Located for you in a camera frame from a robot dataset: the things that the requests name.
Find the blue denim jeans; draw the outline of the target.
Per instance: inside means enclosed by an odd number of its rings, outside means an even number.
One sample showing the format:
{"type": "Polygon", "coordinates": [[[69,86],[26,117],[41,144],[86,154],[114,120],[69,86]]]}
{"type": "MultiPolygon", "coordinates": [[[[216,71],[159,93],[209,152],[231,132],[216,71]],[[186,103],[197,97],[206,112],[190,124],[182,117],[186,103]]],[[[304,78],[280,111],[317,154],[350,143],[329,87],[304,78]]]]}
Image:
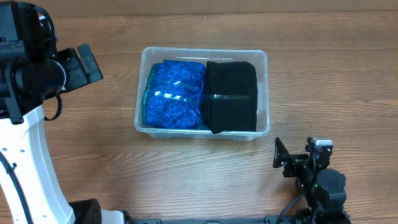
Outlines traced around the blue denim jeans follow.
{"type": "Polygon", "coordinates": [[[201,120],[199,124],[197,125],[197,130],[211,130],[210,127],[208,126],[207,122],[204,120],[201,120]]]}

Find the sparkly blue garment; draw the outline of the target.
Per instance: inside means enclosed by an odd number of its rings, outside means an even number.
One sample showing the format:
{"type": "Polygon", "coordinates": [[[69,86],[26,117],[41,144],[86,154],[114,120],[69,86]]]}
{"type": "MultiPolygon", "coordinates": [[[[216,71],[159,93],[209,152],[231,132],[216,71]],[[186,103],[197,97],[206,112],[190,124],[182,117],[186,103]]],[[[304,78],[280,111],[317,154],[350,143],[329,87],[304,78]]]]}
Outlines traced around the sparkly blue garment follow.
{"type": "Polygon", "coordinates": [[[206,66],[164,60],[151,67],[142,97],[142,122],[165,129],[196,129],[201,122],[206,66]]]}

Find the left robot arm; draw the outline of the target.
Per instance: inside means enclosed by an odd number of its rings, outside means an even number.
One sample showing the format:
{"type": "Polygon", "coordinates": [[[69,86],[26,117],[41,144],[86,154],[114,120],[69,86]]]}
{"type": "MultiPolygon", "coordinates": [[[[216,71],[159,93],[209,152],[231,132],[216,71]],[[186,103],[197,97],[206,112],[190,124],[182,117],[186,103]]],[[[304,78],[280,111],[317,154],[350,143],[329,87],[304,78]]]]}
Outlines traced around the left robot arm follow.
{"type": "Polygon", "coordinates": [[[14,223],[127,223],[95,199],[68,202],[47,147],[43,102],[102,78],[88,44],[57,50],[44,8],[1,3],[1,188],[14,223]]]}

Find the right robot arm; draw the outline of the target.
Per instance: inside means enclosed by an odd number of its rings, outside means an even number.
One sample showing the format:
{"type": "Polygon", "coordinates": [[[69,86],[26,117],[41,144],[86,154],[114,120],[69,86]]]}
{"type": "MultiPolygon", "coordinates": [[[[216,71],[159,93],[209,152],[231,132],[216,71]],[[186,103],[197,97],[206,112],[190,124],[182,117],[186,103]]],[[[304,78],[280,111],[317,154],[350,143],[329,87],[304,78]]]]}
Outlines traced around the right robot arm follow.
{"type": "Polygon", "coordinates": [[[280,138],[275,139],[273,167],[283,167],[283,176],[295,178],[299,195],[269,223],[350,223],[344,211],[345,175],[329,169],[333,141],[309,137],[303,154],[291,154],[280,138]]]}

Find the black garment top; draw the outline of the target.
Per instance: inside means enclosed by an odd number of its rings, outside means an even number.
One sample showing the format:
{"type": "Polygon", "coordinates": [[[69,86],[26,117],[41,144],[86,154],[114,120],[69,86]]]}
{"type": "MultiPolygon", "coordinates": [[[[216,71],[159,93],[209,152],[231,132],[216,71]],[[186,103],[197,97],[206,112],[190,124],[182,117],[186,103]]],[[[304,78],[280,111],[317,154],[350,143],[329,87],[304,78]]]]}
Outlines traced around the black garment top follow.
{"type": "Polygon", "coordinates": [[[206,63],[202,120],[212,133],[256,131],[257,74],[249,62],[206,63]]]}

